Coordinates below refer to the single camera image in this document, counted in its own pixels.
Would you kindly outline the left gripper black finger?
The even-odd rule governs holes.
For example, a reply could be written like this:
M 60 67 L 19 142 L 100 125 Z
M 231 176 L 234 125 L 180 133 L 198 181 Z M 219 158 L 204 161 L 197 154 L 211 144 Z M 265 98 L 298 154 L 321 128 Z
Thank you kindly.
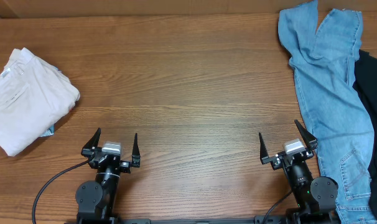
M 83 149 L 92 149 L 98 146 L 98 142 L 101 136 L 101 128 L 98 128 L 91 139 L 83 146 Z
M 138 141 L 137 141 L 137 133 L 134 136 L 134 144 L 133 144 L 133 151 L 132 151 L 132 160 L 138 161 L 140 160 L 141 155 L 139 152 L 139 146 L 138 146 Z

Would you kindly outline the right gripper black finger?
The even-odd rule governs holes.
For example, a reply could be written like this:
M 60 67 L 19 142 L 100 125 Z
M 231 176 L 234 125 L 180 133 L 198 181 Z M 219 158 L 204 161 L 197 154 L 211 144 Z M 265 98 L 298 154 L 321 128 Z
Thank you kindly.
M 260 141 L 260 159 L 268 159 L 268 152 L 266 149 L 266 145 L 264 143 L 264 139 L 261 133 L 259 133 L 259 141 Z
M 313 134 L 308 132 L 308 130 L 306 130 L 297 119 L 295 119 L 294 122 L 297 126 L 298 131 L 300 132 L 302 139 L 304 140 L 306 147 L 308 149 L 316 149 L 318 147 L 317 138 Z

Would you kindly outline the light blue denim jeans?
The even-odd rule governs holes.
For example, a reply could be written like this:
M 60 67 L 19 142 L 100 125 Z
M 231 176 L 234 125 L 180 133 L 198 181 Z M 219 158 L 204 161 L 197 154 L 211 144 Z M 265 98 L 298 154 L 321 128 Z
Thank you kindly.
M 320 20 L 311 1 L 279 13 L 278 36 L 291 56 L 302 119 L 318 140 L 320 174 L 338 184 L 342 223 L 376 223 L 368 204 L 375 133 L 353 88 L 362 33 L 360 11 L 333 9 Z

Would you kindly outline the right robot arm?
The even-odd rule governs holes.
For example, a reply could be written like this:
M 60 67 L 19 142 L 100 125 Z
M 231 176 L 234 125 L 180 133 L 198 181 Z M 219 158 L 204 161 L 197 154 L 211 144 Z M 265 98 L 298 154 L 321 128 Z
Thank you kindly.
M 285 224 L 334 224 L 340 223 L 335 213 L 335 201 L 338 195 L 338 184 L 330 177 L 312 177 L 306 163 L 315 156 L 318 146 L 317 138 L 308 132 L 298 120 L 294 121 L 301 139 L 284 144 L 284 150 L 270 156 L 266 149 L 262 134 L 259 134 L 260 160 L 262 164 L 270 164 L 274 170 L 282 169 L 290 185 L 290 192 L 278 200 L 263 216 L 254 217 L 255 223 Z M 288 196 L 293 195 L 296 208 L 289 208 L 285 215 L 272 216 L 271 212 Z

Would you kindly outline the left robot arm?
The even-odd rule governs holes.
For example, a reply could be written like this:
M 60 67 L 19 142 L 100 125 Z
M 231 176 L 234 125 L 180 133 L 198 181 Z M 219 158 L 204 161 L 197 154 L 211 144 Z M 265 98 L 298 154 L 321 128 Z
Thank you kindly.
M 100 136 L 101 129 L 98 128 L 81 150 L 81 155 L 88 158 L 88 165 L 96 170 L 96 177 L 77 188 L 77 223 L 122 223 L 120 216 L 113 211 L 118 183 L 122 173 L 129 174 L 132 167 L 141 165 L 137 136 L 134 137 L 130 161 L 121 160 L 122 145 L 119 142 L 106 141 L 99 147 Z

